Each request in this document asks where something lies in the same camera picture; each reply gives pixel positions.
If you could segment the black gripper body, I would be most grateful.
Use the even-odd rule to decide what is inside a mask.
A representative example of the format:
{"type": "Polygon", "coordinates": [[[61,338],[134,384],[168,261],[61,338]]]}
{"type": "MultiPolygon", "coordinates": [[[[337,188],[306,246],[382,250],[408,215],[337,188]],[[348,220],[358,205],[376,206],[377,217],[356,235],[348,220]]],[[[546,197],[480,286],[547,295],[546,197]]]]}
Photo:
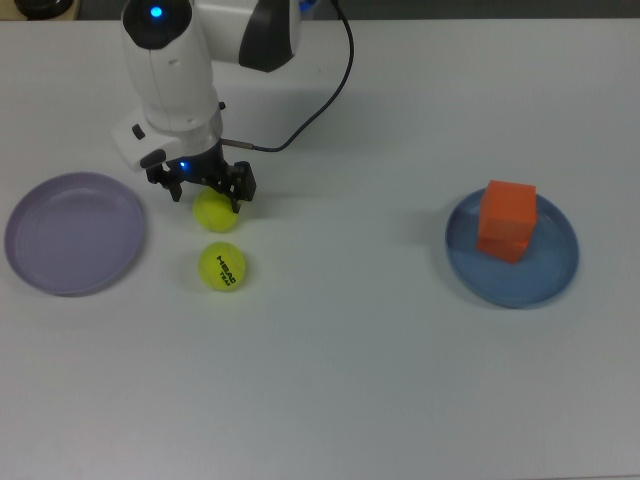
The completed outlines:
{"type": "Polygon", "coordinates": [[[173,183],[231,185],[233,177],[220,144],[204,153],[184,156],[172,161],[173,183]]]}

